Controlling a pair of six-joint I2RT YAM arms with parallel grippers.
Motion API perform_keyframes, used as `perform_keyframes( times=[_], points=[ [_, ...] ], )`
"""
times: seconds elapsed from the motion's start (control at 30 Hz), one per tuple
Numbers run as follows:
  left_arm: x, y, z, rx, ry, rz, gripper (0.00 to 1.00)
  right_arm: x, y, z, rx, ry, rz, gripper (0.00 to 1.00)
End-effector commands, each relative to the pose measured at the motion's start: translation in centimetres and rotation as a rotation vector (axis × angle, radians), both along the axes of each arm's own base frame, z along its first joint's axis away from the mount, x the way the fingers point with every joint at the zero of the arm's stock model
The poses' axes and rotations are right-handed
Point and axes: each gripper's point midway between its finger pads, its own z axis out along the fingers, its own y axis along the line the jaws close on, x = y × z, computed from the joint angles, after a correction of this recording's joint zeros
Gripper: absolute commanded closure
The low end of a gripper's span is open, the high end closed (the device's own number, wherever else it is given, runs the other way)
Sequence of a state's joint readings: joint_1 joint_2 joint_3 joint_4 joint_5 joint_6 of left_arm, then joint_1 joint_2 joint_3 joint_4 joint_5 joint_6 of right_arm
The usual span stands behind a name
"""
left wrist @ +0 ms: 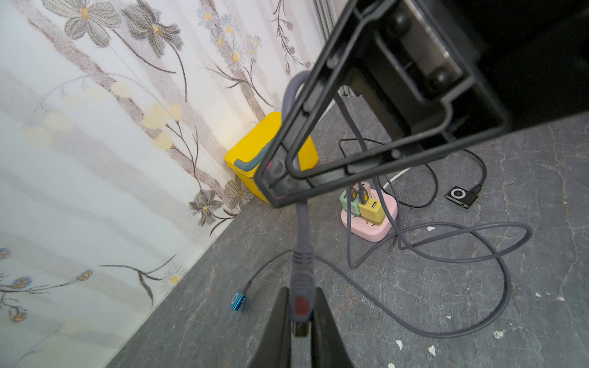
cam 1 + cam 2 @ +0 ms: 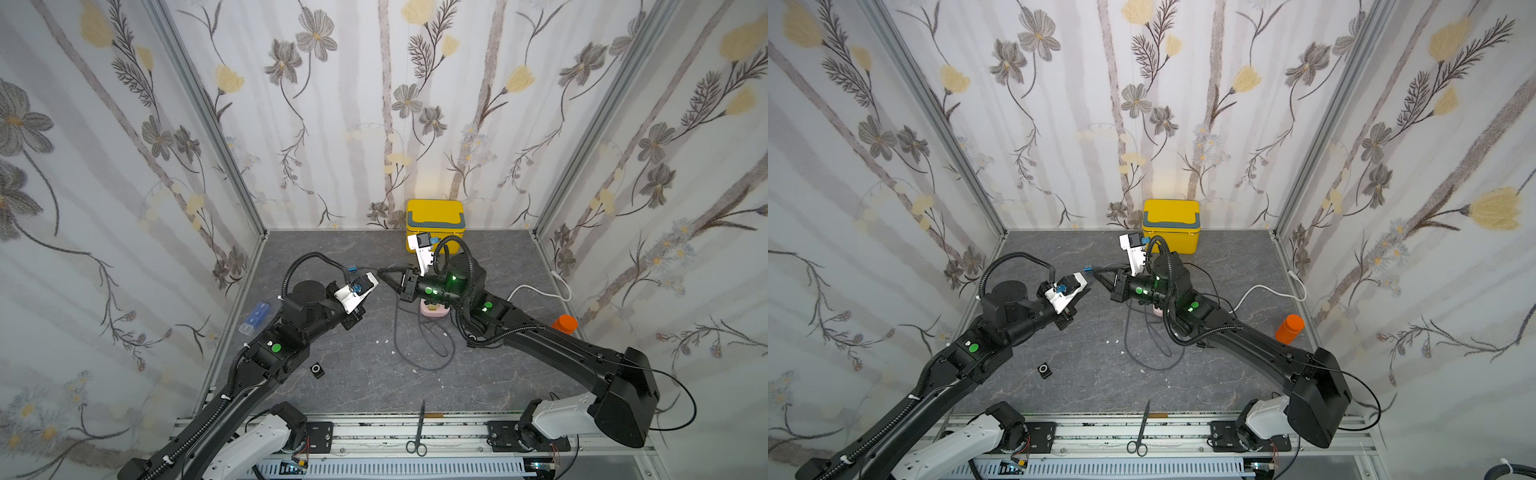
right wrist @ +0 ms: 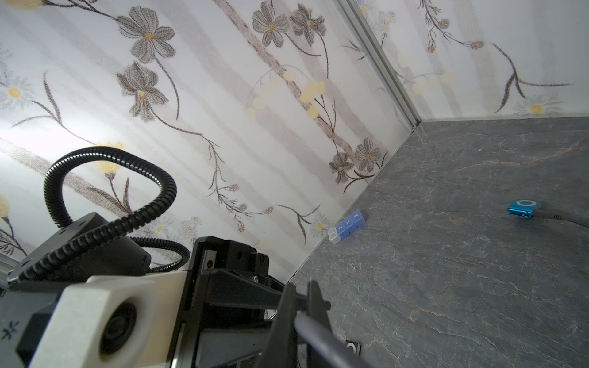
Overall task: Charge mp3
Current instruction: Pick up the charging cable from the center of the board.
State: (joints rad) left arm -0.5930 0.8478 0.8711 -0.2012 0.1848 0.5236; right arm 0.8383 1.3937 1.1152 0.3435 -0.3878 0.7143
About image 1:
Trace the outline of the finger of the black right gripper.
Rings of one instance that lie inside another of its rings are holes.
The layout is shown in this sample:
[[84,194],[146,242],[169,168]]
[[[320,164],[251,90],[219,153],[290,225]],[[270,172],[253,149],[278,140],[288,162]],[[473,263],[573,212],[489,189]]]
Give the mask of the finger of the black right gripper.
[[[310,170],[295,158],[343,86],[365,99],[384,145]],[[276,207],[439,159],[509,132],[512,117],[475,65],[445,1],[350,1],[255,175]]]

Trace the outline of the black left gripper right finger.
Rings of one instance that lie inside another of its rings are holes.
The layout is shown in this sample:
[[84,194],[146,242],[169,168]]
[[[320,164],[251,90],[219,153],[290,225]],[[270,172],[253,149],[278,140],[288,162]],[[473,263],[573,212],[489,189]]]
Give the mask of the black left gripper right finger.
[[311,328],[311,366],[313,368],[354,367],[321,288],[315,289]]

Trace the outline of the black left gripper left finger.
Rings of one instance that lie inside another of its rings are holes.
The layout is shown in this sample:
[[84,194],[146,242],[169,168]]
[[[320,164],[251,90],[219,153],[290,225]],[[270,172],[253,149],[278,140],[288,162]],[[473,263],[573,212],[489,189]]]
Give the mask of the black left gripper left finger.
[[249,368],[289,368],[291,366],[291,320],[289,289],[281,288],[268,323]]

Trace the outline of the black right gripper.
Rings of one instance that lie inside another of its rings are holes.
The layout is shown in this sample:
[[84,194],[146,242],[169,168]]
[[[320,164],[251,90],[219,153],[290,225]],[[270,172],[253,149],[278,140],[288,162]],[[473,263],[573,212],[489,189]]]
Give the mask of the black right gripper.
[[586,1],[452,1],[516,129],[588,111]]

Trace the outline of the blue mp3 player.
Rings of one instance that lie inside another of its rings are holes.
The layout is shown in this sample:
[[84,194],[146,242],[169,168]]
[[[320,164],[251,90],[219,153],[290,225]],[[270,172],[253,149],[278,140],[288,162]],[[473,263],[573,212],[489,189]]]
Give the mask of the blue mp3 player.
[[233,309],[233,311],[240,311],[242,308],[242,305],[245,302],[245,295],[242,294],[241,292],[237,292],[232,301],[231,301],[231,308]]

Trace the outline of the black mp3 player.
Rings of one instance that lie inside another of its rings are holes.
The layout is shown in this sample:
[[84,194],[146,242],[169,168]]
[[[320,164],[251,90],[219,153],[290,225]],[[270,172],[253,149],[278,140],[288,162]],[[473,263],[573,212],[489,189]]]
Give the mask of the black mp3 player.
[[473,190],[465,190],[459,186],[454,186],[446,193],[446,198],[464,209],[469,209],[477,201],[478,193]]

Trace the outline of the yellow usb charger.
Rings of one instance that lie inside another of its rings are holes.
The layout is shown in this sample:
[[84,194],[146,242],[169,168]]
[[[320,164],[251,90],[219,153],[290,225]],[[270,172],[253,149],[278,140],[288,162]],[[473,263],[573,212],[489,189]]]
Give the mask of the yellow usb charger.
[[360,203],[360,217],[374,225],[381,225],[386,215],[379,200],[369,198],[365,203]]

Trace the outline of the green usb charger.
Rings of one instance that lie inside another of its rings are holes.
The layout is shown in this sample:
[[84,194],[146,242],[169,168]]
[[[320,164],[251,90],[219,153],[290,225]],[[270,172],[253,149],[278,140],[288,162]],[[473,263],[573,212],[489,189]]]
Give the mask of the green usb charger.
[[350,190],[349,192],[344,190],[340,196],[340,202],[344,211],[347,212],[348,210],[351,210],[353,216],[360,216],[360,198],[354,190]]

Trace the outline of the beige usb charger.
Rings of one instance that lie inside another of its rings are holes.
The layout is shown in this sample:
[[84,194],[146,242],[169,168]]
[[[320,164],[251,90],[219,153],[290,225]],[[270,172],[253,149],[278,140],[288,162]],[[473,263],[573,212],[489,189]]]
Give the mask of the beige usb charger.
[[359,184],[357,191],[364,193],[365,196],[367,196],[369,198],[372,197],[371,185],[369,184],[369,182],[361,182]]

